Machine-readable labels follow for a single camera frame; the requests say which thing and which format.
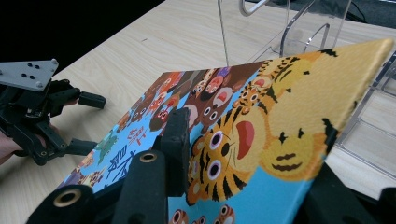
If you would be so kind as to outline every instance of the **tiger eye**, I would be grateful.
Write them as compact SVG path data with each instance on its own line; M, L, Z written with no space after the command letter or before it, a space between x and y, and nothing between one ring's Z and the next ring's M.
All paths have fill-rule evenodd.
M230 150L230 144L229 143L224 144L223 148L221 149L221 155L226 156L229 150Z
M213 145L217 144L217 143L219 142L219 140L220 140L220 135L219 135L219 134L216 134L216 135L213 136L213 138L212 138L212 144L213 144Z
M215 176L218 173L219 166L217 164L213 165L210 169L210 175Z

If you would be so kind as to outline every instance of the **clear acrylic stand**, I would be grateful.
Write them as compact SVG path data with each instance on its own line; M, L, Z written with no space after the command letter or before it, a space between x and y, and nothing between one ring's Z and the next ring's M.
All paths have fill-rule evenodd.
M312 0L298 13L290 0L218 3L226 61L236 65L334 47L350 0Z
M373 119L371 114L380 119ZM335 145L396 179L396 52L384 64Z

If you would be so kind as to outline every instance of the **wooden table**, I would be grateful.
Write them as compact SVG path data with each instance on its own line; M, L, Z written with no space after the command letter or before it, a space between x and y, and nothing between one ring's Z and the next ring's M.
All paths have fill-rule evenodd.
M396 30L346 21L337 45L384 37L396 39ZM225 65L217 1L166 0L55 76L105 96L105 109L70 105L51 121L66 142L100 141L163 72ZM0 166L0 223L24 223L82 159L65 155L37 166L12 157ZM396 186L337 148L327 163L347 186L373 198Z

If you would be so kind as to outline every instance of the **cartoon animal face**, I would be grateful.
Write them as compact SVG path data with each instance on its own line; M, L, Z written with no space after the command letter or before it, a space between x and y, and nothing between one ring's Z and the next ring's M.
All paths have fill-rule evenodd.
M91 187L93 187L93 185L95 185L96 183L100 182L100 180L102 179L102 173L93 172L92 174L90 174L88 176L88 179L89 179L89 185Z
M207 84L205 91L207 93L215 92L222 84L224 77L216 76L212 80L210 80L209 84Z
M190 93L190 97L198 98L198 96L205 90L207 83L210 82L213 74L217 71L217 69L209 69L205 73L203 79L195 84L194 88Z
M173 93L180 92L180 98L183 98L187 93L190 92L191 86L198 82L198 80L202 80L204 77L204 70L198 71L187 71L183 74L178 85L175 87Z
M139 100L140 104L138 106L134 106L135 110L133 110L133 114L131 116L131 122L139 121L142 119L143 115L149 109L152 100L154 99L154 92L148 91L144 95L144 99Z
M189 224L189 216L185 211L177 209L168 224Z
M204 111L198 117L198 120L204 125L201 133L206 133L209 126L219 119L228 103L230 103L232 96L233 89L224 87L214 97L210 98L204 106Z
M206 217L201 216L197 220L194 220L191 224L206 224Z
M242 106L246 114L252 106L257 104L271 87L272 77L268 75L257 75L241 91L239 99L233 103L233 107Z
M224 201L248 183L259 165L266 142L263 111L254 107L243 115L230 110L191 149L187 202Z
M157 109L149 123L149 128L152 132L158 131L164 126L168 121L168 115L177 109L179 100L180 92L169 97L169 99Z
M122 118L118 122L119 127L117 129L117 133L119 133L120 131L125 129L130 118L131 118L131 115L130 115L129 111L126 114L124 114L124 116L122 116Z
M161 85L158 92L170 92L178 84L182 77L182 72L172 72L169 74L168 79Z
M323 160L325 133L310 134L300 130L282 133L262 154L262 169L283 180L311 179L318 174Z
M265 102L263 104L264 110L266 112L270 111L274 104L278 103L280 97L285 93L292 93L297 83L302 82L304 77L310 76L312 65L322 56L328 56L327 52L317 51L282 59L282 65L278 67L279 69L271 72L274 77L273 83L262 98Z
M233 209L224 204L219 211L219 215L216 217L213 224L234 224L235 223L235 212Z
M262 63L251 63L248 66L242 64L231 67L229 74L224 77L223 86L232 87L233 92L240 91L261 66Z
M161 92L158 94L157 97L155 97L154 101L151 103L151 105L148 107L148 113L153 113L160 107L160 105L163 103L163 100L165 99L166 95L168 93L166 91Z

